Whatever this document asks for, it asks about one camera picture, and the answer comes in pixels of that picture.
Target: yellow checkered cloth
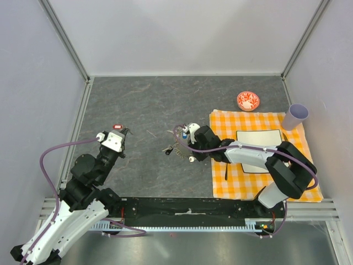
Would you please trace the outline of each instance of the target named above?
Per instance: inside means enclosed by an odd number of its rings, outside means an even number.
[[[281,130],[282,139],[294,144],[309,160],[312,161],[308,143],[305,139],[303,125],[292,131],[285,131],[281,127],[284,113],[248,113],[224,112],[214,110],[210,114],[210,127],[220,138],[236,139],[237,131]],[[228,164],[228,180],[225,180],[226,164],[212,159],[213,196],[227,199],[253,199],[264,187],[273,182],[268,173],[244,173],[242,165]],[[298,200],[301,202],[321,202],[323,199],[319,186],[304,192]]]

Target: floor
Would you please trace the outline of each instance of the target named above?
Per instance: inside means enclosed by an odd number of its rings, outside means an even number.
[[[131,129],[125,159],[118,159],[104,187],[121,196],[212,197],[209,159],[190,163],[162,150],[174,143],[176,124],[209,125],[214,109],[240,111],[236,97],[255,92],[259,112],[285,112],[288,101],[279,76],[99,77],[93,82],[79,139],[113,124]],[[77,146],[74,159],[98,153],[99,144]]]
[[[287,222],[272,239],[231,232],[151,232],[107,238],[86,233],[61,265],[338,265],[325,223]]]

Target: cup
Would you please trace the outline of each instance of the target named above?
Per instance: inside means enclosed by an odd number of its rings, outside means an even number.
[[[293,104],[289,107],[282,121],[282,128],[286,131],[293,130],[309,116],[309,110],[302,104]]]

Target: bowl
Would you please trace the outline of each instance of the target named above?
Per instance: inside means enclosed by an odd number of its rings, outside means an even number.
[[[260,98],[253,92],[244,91],[237,96],[237,103],[241,110],[252,112],[260,105]]]

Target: white panel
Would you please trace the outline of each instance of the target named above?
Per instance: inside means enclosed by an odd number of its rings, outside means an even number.
[[[50,0],[89,74],[283,71],[319,0]]]
[[[353,246],[353,2],[331,1],[287,78],[324,194],[332,197]]]
[[[84,80],[37,0],[0,1],[0,264],[34,234],[45,196],[47,148],[67,142]],[[66,150],[44,162],[54,183]]]

